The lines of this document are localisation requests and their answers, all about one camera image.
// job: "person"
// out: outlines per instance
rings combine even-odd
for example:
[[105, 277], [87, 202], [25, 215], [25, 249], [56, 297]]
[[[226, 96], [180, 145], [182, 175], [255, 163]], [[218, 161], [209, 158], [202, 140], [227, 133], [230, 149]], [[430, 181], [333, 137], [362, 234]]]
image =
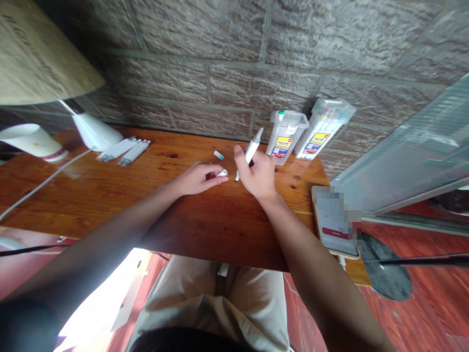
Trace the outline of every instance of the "person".
[[[393, 351], [353, 282], [275, 189], [275, 161], [256, 152], [249, 167], [234, 159], [244, 187], [266, 212], [298, 294], [329, 351]], [[63, 251], [0, 304], [3, 351], [52, 351], [62, 326], [179, 198], [220, 185], [219, 165], [195, 163]], [[216, 296], [217, 266], [173, 256], [140, 313], [130, 351], [287, 351], [280, 272], [230, 267]]]

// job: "hand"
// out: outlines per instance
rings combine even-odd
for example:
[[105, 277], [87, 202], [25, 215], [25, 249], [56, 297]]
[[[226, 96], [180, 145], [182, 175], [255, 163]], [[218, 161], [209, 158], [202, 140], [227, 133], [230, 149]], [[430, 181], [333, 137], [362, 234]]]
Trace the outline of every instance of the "hand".
[[227, 176], [215, 177], [223, 170], [221, 165], [203, 164], [200, 161], [167, 184], [179, 197], [202, 193], [213, 186], [228, 181]]
[[254, 166], [250, 168], [243, 149], [236, 145], [234, 147], [234, 161], [244, 187], [257, 200], [267, 199], [277, 194], [274, 182], [275, 159], [273, 157], [256, 151], [253, 156]]

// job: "white plastic cap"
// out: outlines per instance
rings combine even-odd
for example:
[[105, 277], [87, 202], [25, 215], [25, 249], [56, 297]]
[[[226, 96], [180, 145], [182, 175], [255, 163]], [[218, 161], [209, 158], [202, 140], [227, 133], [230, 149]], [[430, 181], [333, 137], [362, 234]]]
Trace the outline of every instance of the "white plastic cap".
[[227, 176], [228, 175], [228, 171], [226, 171], [225, 169], [223, 169], [217, 176], [215, 177], [220, 177], [220, 176]]
[[215, 156], [220, 160], [223, 160], [225, 158], [222, 154], [220, 154], [219, 151], [214, 151], [213, 154], [215, 154]]

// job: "lamp shade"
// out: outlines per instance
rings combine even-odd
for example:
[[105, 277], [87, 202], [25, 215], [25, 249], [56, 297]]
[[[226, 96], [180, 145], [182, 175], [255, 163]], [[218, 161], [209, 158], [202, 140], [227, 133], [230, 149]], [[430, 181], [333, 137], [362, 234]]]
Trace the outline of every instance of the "lamp shade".
[[0, 1], [0, 105], [69, 99], [104, 83], [32, 0]]

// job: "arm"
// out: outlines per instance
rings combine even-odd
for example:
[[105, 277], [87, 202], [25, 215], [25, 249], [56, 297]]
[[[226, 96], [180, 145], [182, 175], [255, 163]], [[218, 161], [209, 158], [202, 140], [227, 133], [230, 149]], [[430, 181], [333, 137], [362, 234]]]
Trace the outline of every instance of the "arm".
[[239, 146], [234, 158], [243, 185], [272, 223], [298, 293], [328, 350], [393, 351], [352, 280], [275, 190], [275, 160], [256, 152], [250, 168]]
[[39, 302], [52, 309], [62, 327], [179, 197], [227, 181], [226, 176], [206, 179], [222, 170], [220, 165], [195, 163], [67, 248], [5, 300]]

